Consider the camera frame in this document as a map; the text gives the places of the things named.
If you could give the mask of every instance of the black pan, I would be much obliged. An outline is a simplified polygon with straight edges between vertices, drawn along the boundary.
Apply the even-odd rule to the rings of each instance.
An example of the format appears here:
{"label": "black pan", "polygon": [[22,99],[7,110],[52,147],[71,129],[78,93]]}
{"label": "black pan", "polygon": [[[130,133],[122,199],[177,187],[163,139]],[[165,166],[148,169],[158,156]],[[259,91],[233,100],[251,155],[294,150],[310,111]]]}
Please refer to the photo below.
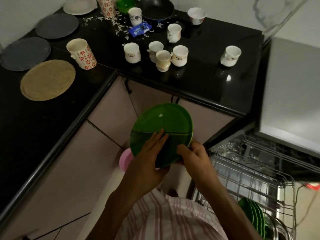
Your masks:
{"label": "black pan", "polygon": [[169,0],[140,0],[138,7],[143,17],[158,22],[170,18],[174,13],[174,5]]}

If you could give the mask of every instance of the striped shirt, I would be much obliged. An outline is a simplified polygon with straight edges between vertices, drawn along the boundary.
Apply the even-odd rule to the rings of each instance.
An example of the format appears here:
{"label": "striped shirt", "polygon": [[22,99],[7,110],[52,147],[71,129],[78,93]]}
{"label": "striped shirt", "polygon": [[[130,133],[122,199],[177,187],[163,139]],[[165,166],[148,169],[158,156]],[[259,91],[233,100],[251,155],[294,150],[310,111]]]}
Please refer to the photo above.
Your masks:
{"label": "striped shirt", "polygon": [[154,189],[136,202],[115,240],[228,240],[214,214],[198,203]]}

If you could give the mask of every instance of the wire rack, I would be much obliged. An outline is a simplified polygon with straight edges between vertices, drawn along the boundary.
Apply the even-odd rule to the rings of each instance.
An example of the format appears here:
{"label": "wire rack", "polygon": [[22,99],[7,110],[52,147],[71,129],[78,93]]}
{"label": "wire rack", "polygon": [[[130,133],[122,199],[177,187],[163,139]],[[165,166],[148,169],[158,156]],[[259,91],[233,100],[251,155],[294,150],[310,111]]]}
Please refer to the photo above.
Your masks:
{"label": "wire rack", "polygon": [[[236,201],[243,197],[255,201],[264,213],[284,222],[295,236],[295,180],[283,165],[285,162],[285,168],[291,165],[291,168],[310,171],[320,178],[320,167],[312,163],[316,160],[255,135],[240,135],[213,147],[210,152],[219,180]],[[194,200],[214,213],[197,189]]]}

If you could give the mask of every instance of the pink bowl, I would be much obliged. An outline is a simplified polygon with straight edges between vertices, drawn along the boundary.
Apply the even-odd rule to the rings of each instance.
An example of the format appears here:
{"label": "pink bowl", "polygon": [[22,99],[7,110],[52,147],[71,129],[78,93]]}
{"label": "pink bowl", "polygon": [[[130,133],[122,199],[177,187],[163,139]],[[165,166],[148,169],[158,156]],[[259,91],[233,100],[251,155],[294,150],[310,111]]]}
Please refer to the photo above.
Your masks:
{"label": "pink bowl", "polygon": [[126,172],[131,160],[134,159],[134,155],[131,152],[131,149],[126,149],[120,157],[119,166],[123,172]]}

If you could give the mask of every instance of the gray plate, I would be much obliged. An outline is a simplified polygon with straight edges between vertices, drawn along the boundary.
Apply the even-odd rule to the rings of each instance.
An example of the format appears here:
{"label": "gray plate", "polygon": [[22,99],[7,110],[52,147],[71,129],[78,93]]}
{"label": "gray plate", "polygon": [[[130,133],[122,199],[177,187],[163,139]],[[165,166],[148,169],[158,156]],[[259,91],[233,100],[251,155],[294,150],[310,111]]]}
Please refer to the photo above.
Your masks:
{"label": "gray plate", "polygon": [[79,26],[79,20],[66,13],[56,13],[40,20],[35,27],[38,36],[45,39],[59,39],[73,33]]}
{"label": "gray plate", "polygon": [[0,64],[10,71],[25,71],[43,62],[50,54],[51,45],[39,37],[17,40],[1,54]]}

